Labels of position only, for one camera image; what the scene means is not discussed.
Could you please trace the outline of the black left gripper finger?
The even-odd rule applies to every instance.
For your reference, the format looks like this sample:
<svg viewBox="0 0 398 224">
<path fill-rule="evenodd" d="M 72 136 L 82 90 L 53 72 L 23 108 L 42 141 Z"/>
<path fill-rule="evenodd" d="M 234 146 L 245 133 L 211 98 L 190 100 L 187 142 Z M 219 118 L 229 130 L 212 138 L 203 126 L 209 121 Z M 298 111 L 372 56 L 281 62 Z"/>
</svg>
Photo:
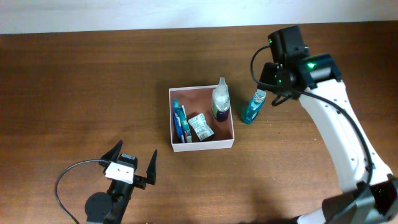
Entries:
<svg viewBox="0 0 398 224">
<path fill-rule="evenodd" d="M 157 174 L 156 174 L 156 162 L 157 162 L 157 150 L 154 151 L 151 160 L 149 162 L 149 165 L 147 167 L 147 177 L 146 177 L 146 183 L 147 184 L 151 184 L 151 185 L 155 185 L 156 183 L 156 178 L 157 178 Z"/>
<path fill-rule="evenodd" d="M 116 162 L 117 158 L 119 156 L 119 153 L 121 151 L 122 145 L 123 145 L 123 141 L 120 140 L 112 149 L 110 149 L 107 153 L 105 153 L 101 157 L 101 160 Z"/>
</svg>

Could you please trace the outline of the teal mouthwash bottle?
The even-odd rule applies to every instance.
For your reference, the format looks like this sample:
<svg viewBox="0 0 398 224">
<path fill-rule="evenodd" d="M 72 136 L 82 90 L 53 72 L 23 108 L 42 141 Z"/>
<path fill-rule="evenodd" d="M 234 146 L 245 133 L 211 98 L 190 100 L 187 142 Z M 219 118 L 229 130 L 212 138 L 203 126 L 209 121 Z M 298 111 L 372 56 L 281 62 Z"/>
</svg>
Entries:
<svg viewBox="0 0 398 224">
<path fill-rule="evenodd" d="M 245 124 L 251 124 L 255 120 L 265 102 L 265 99 L 266 92 L 264 90 L 257 89 L 249 104 L 244 107 L 243 122 Z"/>
</svg>

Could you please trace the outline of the clear purple spray bottle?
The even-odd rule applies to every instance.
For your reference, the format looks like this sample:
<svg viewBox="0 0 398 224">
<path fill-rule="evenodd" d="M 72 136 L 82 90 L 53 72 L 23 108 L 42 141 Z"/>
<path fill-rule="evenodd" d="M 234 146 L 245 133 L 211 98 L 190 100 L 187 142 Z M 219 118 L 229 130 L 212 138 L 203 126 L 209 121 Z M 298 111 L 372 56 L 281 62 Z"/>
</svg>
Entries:
<svg viewBox="0 0 398 224">
<path fill-rule="evenodd" d="M 225 78 L 221 77 L 217 87 L 212 92 L 211 109 L 217 121 L 223 122 L 229 115 L 229 92 Z"/>
</svg>

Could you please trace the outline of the green toothpaste tube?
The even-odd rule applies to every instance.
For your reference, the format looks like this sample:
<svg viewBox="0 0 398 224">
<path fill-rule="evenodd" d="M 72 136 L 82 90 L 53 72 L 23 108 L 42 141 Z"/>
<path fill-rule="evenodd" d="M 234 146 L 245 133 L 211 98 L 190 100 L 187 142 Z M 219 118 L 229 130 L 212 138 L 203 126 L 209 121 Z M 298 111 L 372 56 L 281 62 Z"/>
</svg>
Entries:
<svg viewBox="0 0 398 224">
<path fill-rule="evenodd" d="M 185 137 L 185 142 L 192 143 L 192 134 L 188 125 L 184 105 L 179 106 L 179 116 L 182 124 L 183 135 Z"/>
</svg>

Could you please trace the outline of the blue white toothbrush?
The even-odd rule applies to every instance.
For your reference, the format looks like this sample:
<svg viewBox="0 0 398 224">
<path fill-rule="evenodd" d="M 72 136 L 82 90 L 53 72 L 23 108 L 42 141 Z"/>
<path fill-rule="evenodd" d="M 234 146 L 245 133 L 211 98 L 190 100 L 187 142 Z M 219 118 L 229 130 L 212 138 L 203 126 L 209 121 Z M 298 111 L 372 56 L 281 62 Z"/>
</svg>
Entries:
<svg viewBox="0 0 398 224">
<path fill-rule="evenodd" d="M 174 116 L 174 125 L 177 133 L 177 137 L 180 143 L 185 142 L 185 138 L 183 136 L 182 125 L 180 122 L 180 117 L 177 113 L 177 108 L 179 107 L 178 100 L 173 100 L 173 116 Z"/>
</svg>

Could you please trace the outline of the white green packet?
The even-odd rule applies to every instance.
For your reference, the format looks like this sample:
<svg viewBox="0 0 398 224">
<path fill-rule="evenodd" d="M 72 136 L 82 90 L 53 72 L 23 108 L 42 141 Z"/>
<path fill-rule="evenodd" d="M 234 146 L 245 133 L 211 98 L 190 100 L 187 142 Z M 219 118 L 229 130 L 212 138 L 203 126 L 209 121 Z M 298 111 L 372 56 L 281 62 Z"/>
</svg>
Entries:
<svg viewBox="0 0 398 224">
<path fill-rule="evenodd" d="M 200 141 L 204 141 L 215 135 L 214 131 L 208 126 L 205 115 L 200 113 L 188 120 Z"/>
</svg>

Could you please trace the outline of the blue disposable razor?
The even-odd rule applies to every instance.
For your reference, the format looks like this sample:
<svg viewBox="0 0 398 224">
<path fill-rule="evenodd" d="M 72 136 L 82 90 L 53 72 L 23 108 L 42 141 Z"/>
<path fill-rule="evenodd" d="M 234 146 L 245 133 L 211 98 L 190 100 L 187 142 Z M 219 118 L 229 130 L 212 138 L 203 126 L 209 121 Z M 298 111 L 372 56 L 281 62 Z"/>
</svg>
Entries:
<svg viewBox="0 0 398 224">
<path fill-rule="evenodd" d="M 178 116 L 175 113 L 173 114 L 173 121 L 174 121 L 178 143 L 181 143 L 180 125 L 178 123 Z"/>
</svg>

